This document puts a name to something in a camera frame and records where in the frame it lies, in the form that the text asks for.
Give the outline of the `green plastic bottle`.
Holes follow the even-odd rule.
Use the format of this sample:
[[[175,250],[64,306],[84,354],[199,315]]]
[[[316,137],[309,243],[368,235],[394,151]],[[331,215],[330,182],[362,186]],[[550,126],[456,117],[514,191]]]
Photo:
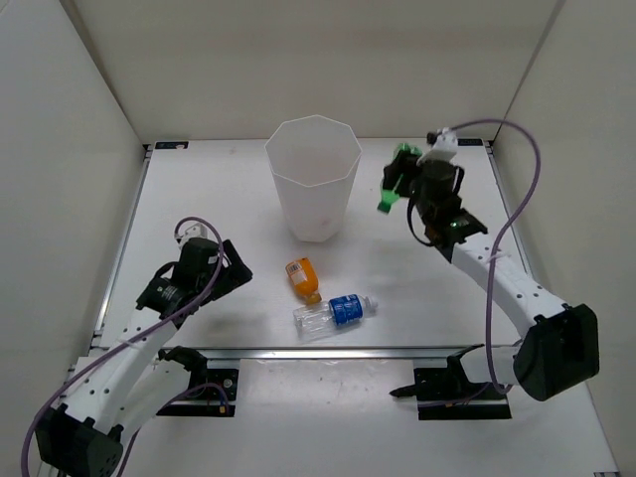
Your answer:
[[[422,150],[415,145],[403,142],[397,146],[392,162],[383,169],[379,212],[388,214],[395,202],[410,196],[412,183],[422,172],[418,164],[421,156]]]

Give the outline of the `orange juice bottle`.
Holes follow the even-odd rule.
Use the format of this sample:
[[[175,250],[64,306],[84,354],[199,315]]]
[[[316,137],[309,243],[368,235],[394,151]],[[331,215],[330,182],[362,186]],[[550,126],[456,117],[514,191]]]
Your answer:
[[[287,263],[285,271],[295,294],[305,304],[313,305],[322,300],[317,274],[307,257]]]

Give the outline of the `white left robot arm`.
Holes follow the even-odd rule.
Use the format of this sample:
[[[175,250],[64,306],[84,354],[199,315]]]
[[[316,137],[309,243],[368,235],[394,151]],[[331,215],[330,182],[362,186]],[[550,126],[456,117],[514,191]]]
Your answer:
[[[210,385],[200,352],[165,344],[201,307],[251,279],[230,240],[184,240],[178,260],[161,266],[137,298],[118,342],[37,418],[42,461],[68,476],[112,475],[147,420],[173,398],[196,398]]]

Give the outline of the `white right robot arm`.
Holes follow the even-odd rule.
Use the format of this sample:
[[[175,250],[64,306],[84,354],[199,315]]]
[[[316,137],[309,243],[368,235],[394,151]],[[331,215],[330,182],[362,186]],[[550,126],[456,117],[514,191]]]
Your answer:
[[[474,345],[450,355],[438,375],[391,392],[395,398],[441,393],[461,402],[481,388],[521,387],[545,401],[600,370],[598,322],[585,304],[571,306],[551,294],[505,256],[487,228],[462,206],[463,168],[447,160],[423,158],[406,143],[397,147],[383,172],[379,211],[397,198],[407,200],[409,217],[424,226],[420,243],[433,247],[487,294],[519,334],[514,345]]]

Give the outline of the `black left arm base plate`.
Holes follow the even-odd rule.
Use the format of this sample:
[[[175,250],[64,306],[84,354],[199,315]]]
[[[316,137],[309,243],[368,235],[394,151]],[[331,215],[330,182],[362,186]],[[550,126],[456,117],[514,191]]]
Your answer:
[[[239,361],[212,361],[202,375],[190,378],[188,393],[164,406],[158,416],[234,417],[239,390]]]

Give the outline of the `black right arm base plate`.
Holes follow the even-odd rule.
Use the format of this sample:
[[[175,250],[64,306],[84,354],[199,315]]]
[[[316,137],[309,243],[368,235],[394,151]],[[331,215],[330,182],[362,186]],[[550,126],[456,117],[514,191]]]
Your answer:
[[[420,421],[507,420],[512,418],[508,398],[491,385],[468,384],[461,388],[439,384],[442,368],[415,368],[414,383],[418,391],[417,418]]]

